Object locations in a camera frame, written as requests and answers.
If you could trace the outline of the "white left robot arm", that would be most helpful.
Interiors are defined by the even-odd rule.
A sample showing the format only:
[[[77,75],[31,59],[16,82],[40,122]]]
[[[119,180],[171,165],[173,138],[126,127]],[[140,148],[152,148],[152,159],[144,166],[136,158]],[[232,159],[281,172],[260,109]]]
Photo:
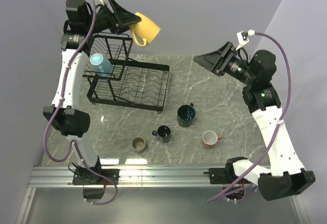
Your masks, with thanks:
[[[101,4],[90,4],[86,0],[66,0],[65,4],[67,20],[61,38],[61,72],[51,105],[43,109],[43,115],[48,120],[43,135],[43,148],[54,162],[67,160],[71,151],[74,151],[78,158],[76,174],[85,174],[87,181],[97,184],[101,182],[103,172],[87,132],[90,115],[80,110],[83,72],[89,61],[94,34],[105,30],[122,34],[130,25],[140,22],[141,18],[121,7],[115,0]],[[50,128],[59,131],[69,142],[68,152],[62,159],[52,156],[48,149]]]

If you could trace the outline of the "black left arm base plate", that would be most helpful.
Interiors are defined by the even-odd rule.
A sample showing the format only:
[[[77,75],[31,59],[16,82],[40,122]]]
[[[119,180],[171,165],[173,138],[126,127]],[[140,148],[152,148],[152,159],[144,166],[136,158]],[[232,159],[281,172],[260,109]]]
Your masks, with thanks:
[[[115,184],[119,180],[119,169],[102,169],[99,174],[111,179]],[[72,181],[73,185],[103,185],[104,179],[93,173],[86,168],[76,169]]]

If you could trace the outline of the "light blue ceramic mug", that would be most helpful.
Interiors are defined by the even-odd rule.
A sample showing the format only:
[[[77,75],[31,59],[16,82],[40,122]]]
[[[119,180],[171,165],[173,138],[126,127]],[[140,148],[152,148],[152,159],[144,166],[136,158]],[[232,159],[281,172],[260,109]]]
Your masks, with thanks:
[[[101,77],[108,78],[113,72],[113,65],[111,62],[100,53],[95,53],[90,57],[91,68]]]

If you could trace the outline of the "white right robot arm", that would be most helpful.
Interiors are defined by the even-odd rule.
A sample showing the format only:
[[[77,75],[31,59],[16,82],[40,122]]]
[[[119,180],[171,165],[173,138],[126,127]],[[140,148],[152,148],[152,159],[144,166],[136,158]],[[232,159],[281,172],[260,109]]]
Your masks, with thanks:
[[[232,184],[246,179],[258,187],[267,201],[301,194],[311,186],[316,181],[315,174],[305,169],[293,147],[282,119],[286,109],[271,84],[276,56],[261,49],[250,61],[242,60],[233,44],[227,42],[193,60],[217,76],[228,74],[245,84],[243,100],[261,131],[270,160],[270,168],[265,168],[245,157],[229,159],[225,165],[226,179]]]

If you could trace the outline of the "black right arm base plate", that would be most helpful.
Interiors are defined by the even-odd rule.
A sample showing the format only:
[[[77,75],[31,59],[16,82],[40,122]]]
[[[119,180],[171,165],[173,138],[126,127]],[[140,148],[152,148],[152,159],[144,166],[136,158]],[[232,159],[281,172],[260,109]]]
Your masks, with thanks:
[[[205,170],[203,174],[208,175],[211,185],[231,184],[238,178],[234,173],[222,167],[209,168]]]

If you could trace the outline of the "yellow ceramic mug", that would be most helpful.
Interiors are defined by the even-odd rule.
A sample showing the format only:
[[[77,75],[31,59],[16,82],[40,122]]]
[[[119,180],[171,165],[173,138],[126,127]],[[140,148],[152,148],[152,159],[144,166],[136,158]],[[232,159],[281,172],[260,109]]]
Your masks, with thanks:
[[[139,12],[136,12],[135,15],[140,17],[141,21],[132,24],[129,29],[134,43],[139,47],[145,47],[155,39],[161,28],[147,16]]]

